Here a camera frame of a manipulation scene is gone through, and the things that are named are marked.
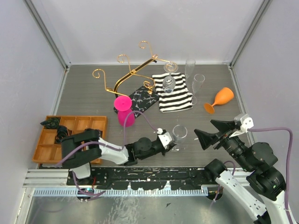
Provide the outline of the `pink plastic wine glass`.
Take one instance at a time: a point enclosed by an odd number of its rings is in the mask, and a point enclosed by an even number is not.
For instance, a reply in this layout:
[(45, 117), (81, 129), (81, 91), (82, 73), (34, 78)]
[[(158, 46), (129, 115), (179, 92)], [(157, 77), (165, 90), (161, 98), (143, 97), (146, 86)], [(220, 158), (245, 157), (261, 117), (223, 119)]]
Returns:
[(124, 124), (126, 117), (132, 112), (131, 106), (132, 100), (128, 96), (119, 96), (115, 99), (114, 107), (117, 110), (117, 117), (121, 126), (130, 127), (135, 123), (135, 116), (132, 113), (129, 115), (126, 124)]

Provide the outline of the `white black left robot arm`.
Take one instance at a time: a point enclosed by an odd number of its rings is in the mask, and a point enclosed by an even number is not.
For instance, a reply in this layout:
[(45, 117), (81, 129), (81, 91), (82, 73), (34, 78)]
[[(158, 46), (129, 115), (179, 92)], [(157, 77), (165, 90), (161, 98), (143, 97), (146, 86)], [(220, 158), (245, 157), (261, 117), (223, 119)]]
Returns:
[(88, 129), (62, 139), (62, 159), (56, 165), (73, 171), (79, 182), (88, 185), (93, 181), (91, 161), (95, 159), (100, 158), (121, 166), (132, 166), (139, 160), (158, 153), (165, 156), (175, 145), (171, 134), (161, 128), (158, 129), (155, 141), (142, 137), (124, 146), (105, 141), (100, 137), (100, 131), (97, 129)]

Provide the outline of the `clear stemmed wine glass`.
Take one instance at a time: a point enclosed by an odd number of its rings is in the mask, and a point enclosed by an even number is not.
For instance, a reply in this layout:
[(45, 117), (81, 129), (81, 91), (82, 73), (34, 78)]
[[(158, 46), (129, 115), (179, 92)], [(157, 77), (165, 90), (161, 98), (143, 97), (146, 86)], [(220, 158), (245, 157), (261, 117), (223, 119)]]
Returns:
[(171, 149), (171, 151), (178, 152), (185, 149), (184, 142), (186, 140), (187, 134), (188, 131), (185, 126), (183, 125), (174, 126), (171, 135), (175, 146)]

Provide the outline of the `gold wine glass rack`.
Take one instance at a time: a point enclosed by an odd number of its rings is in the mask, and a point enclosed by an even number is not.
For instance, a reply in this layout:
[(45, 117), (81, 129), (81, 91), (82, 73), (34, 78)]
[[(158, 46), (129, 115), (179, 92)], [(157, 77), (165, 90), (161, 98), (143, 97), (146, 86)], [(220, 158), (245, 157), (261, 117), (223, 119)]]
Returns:
[[(149, 57), (142, 64), (133, 68), (130, 62), (129, 56), (126, 54), (120, 54), (117, 56), (117, 62), (119, 64), (128, 64), (128, 72), (124, 75), (120, 75), (120, 71), (116, 71), (112, 76), (107, 76), (105, 71), (101, 68), (96, 68), (92, 72), (92, 76), (96, 79), (103, 79), (104, 84), (104, 92), (100, 95), (99, 100), (99, 112), (105, 114), (106, 116), (110, 116), (114, 113), (110, 103), (113, 100), (117, 99), (120, 96), (127, 96), (127, 93), (123, 93), (119, 90), (125, 90), (126, 92), (131, 92), (136, 86), (143, 86), (147, 89), (147, 91), (152, 94), (153, 89), (155, 87), (155, 82), (152, 77), (140, 74), (139, 72), (146, 68), (151, 63), (164, 62), (169, 65), (166, 67), (166, 72), (174, 72), (175, 69), (178, 68), (177, 63), (172, 60), (162, 59), (158, 54), (153, 53), (151, 44), (148, 41), (140, 41), (138, 43), (138, 48), (149, 51)], [(107, 78), (111, 78), (117, 76), (119, 79), (115, 82), (112, 88), (107, 86)]]

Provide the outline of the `orange plastic wine glass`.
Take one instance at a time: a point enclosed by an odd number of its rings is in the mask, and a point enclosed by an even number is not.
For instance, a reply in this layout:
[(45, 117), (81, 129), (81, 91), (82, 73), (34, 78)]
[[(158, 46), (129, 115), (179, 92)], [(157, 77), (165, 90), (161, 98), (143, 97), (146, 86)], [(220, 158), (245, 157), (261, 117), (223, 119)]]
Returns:
[(212, 104), (209, 104), (209, 103), (204, 104), (204, 109), (209, 114), (214, 114), (214, 112), (215, 112), (214, 107), (216, 105), (227, 104), (233, 98), (234, 98), (233, 91), (228, 87), (224, 87), (215, 95), (214, 102)]

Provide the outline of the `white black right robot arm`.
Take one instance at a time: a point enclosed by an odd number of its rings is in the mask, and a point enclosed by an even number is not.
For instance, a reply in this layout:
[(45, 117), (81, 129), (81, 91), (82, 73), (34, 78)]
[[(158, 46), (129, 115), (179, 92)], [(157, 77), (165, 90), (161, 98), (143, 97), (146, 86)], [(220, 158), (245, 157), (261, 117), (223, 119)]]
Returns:
[(289, 174), (282, 175), (274, 167), (278, 158), (270, 145), (256, 142), (247, 147), (239, 139), (241, 134), (259, 131), (253, 128), (253, 119), (247, 114), (241, 114), (232, 121), (212, 119), (210, 122), (217, 128), (217, 133), (194, 130), (202, 149), (224, 148), (244, 171), (250, 173), (246, 180), (261, 200), (256, 199), (242, 186), (218, 159), (214, 159), (204, 168), (207, 182), (223, 186), (247, 211), (255, 224), (296, 223), (288, 202)]

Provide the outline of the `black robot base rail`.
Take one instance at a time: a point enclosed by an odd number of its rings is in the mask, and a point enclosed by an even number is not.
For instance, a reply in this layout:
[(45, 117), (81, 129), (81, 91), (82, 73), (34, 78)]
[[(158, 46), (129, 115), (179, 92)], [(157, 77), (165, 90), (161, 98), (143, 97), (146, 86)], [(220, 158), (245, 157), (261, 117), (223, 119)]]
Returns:
[(203, 185), (216, 185), (216, 173), (198, 167), (93, 167), (91, 176), (77, 179), (79, 186), (95, 185), (96, 189), (195, 190)]

